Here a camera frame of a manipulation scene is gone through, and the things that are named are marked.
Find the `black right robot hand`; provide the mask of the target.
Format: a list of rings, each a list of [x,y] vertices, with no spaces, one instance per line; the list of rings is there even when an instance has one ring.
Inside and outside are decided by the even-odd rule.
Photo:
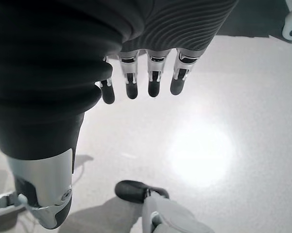
[[[148,93],[159,93],[177,50],[170,91],[186,78],[237,5],[235,0],[0,0],[0,150],[16,198],[46,229],[72,201],[85,112],[115,99],[107,57],[116,55],[127,96],[137,97],[137,57],[148,53]]]

